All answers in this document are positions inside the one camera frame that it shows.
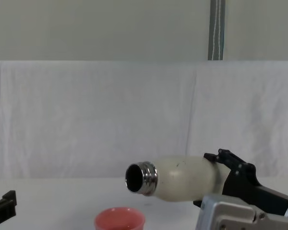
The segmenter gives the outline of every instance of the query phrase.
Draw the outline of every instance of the pink cup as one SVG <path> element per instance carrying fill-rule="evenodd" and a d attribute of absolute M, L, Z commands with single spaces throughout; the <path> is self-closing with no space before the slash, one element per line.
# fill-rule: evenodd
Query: pink cup
<path fill-rule="evenodd" d="M 145 216 L 131 207 L 113 207 L 95 218 L 96 230 L 143 230 Z"/>

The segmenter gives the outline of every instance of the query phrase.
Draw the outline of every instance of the black mount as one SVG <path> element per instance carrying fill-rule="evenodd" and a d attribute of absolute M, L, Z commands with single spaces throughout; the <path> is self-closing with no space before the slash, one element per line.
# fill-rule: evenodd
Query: black mount
<path fill-rule="evenodd" d="M 256 177 L 256 167 L 246 163 L 229 150 L 219 149 L 218 155 L 205 153 L 211 163 L 221 163 L 230 169 L 224 183 L 223 195 L 234 196 L 255 205 L 267 213 L 284 215 L 288 209 L 288 196 L 262 186 Z M 202 201 L 193 202 L 200 207 Z"/>
<path fill-rule="evenodd" d="M 16 215 L 16 192 L 11 190 L 0 200 L 0 224 Z"/>

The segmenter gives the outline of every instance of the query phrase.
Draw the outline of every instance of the wrinkled fabric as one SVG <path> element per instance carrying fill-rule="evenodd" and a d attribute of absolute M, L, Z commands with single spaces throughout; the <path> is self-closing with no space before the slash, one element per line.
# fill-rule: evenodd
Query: wrinkled fabric
<path fill-rule="evenodd" d="M 188 152 L 229 149 L 259 176 L 288 177 L 288 62 L 197 66 Z"/>
<path fill-rule="evenodd" d="M 0 62 L 0 178 L 118 177 L 184 155 L 193 64 Z"/>
<path fill-rule="evenodd" d="M 0 62 L 0 178 L 229 149 L 288 177 L 288 62 Z"/>

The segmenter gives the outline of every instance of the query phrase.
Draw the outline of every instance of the metal bottle neck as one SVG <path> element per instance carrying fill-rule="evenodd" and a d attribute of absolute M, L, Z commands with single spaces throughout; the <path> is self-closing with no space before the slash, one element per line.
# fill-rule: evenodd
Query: metal bottle neck
<path fill-rule="evenodd" d="M 158 173 L 155 166 L 148 161 L 132 164 L 125 174 L 129 191 L 151 196 L 156 190 Z"/>

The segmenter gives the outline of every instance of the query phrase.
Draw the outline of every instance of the white table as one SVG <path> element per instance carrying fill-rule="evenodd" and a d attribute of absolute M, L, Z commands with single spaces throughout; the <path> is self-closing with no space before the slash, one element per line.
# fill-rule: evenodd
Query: white table
<path fill-rule="evenodd" d="M 262 178 L 264 185 L 288 194 L 288 179 Z M 93 219 L 109 207 L 128 206 L 146 216 L 146 230 L 193 230 L 199 208 L 131 194 L 123 178 L 0 180 L 0 199 L 16 190 L 17 216 L 0 230 L 93 230 Z"/>

